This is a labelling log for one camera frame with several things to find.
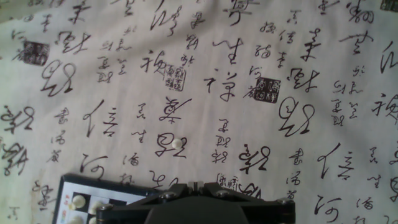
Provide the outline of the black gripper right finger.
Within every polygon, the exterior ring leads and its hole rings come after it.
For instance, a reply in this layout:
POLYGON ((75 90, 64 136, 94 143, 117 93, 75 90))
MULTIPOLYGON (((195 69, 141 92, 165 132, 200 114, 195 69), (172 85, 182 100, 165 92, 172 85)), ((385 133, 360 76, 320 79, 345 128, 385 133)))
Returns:
POLYGON ((296 222, 295 202, 289 198, 265 201, 224 188, 217 182, 196 182, 195 194, 214 200, 206 203, 205 208, 212 207, 219 212, 226 212, 227 215, 237 215, 238 218, 245 218, 249 224, 296 222))

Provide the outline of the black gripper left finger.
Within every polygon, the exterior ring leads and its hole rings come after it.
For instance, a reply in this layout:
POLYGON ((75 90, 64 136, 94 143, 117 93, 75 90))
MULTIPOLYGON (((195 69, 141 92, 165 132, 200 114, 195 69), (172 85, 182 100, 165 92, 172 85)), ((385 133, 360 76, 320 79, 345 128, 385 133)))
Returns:
POLYGON ((173 184, 129 205, 107 203, 96 209, 99 224, 189 223, 189 203, 193 189, 187 184, 173 184))

